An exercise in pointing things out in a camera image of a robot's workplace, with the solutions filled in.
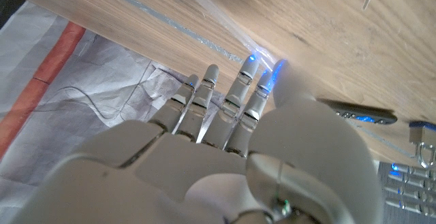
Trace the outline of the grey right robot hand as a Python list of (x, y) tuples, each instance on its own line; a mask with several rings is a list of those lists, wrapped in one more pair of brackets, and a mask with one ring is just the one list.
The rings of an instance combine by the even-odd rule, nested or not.
[(198, 144), (199, 123), (172, 133), (171, 108), (81, 144), (45, 177), (13, 223), (381, 223), (382, 187), (367, 145), (279, 61), (233, 147)]

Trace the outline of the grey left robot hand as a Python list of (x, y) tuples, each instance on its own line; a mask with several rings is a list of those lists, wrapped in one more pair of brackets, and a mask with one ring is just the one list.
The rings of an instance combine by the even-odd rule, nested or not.
[(380, 162), (384, 224), (435, 224), (435, 170)]

